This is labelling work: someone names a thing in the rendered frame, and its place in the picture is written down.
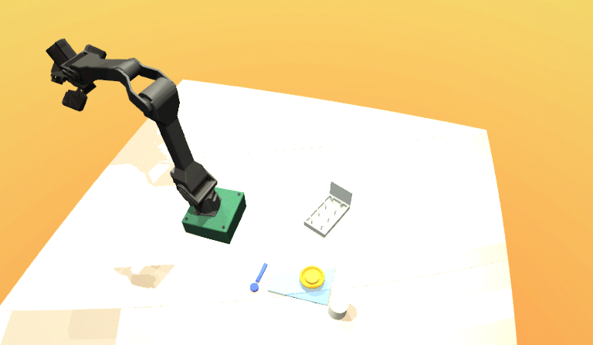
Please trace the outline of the light blue flat mat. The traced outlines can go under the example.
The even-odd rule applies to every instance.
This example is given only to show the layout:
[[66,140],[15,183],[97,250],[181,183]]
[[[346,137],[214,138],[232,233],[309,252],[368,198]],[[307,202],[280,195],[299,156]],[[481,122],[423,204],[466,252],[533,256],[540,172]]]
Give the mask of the light blue flat mat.
[[[325,280],[322,286],[315,289],[303,286],[300,272],[307,266],[323,270]],[[282,246],[267,291],[326,306],[336,266],[337,259]]]

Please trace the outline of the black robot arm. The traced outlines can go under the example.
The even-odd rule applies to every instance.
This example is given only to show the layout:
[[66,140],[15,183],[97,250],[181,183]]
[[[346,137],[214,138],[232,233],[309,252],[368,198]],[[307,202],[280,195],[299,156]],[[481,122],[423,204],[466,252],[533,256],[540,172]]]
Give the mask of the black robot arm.
[[[52,82],[63,85],[69,80],[85,94],[96,88],[93,83],[96,80],[122,83],[129,101],[157,124],[175,165],[170,176],[183,199],[194,205],[194,215],[216,216],[221,204],[221,197],[214,189],[218,181],[191,154],[178,119],[178,90],[170,78],[134,57],[101,59],[99,54],[86,50],[76,54],[65,39],[52,44],[46,52],[54,62],[50,74]],[[137,95],[130,82],[138,75],[155,81]]]

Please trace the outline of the yellow plate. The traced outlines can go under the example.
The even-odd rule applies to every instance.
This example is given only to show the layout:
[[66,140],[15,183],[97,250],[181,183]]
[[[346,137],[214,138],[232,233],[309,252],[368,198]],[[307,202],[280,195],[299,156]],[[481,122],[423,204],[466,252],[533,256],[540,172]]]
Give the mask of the yellow plate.
[[316,266],[307,266],[300,272],[300,281],[303,286],[315,289],[322,286],[325,280],[324,272]]

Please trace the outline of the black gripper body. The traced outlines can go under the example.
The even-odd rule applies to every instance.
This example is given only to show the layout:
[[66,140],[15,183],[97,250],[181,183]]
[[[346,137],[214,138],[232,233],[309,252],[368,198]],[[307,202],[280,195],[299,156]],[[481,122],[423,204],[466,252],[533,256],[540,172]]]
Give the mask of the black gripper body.
[[[103,51],[95,46],[88,44],[85,46],[84,51],[85,50],[87,52],[99,54],[101,59],[106,59],[107,54],[105,53],[105,51]],[[82,94],[80,94],[81,93],[80,91],[81,91],[81,89],[79,87],[77,88],[76,92],[73,94],[68,93],[66,91],[65,96],[63,97],[63,100],[62,100],[62,105],[66,106],[68,108],[72,108],[76,111],[82,111],[86,105],[86,100],[84,99],[85,97],[83,96],[84,92],[81,91]]]

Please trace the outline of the white cylinder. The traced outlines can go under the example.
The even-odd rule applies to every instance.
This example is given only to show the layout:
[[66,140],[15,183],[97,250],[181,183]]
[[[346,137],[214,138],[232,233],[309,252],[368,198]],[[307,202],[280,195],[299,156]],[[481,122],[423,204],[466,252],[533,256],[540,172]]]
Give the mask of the white cylinder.
[[333,296],[330,299],[328,314],[333,320],[341,320],[345,318],[348,307],[349,302],[345,296]]

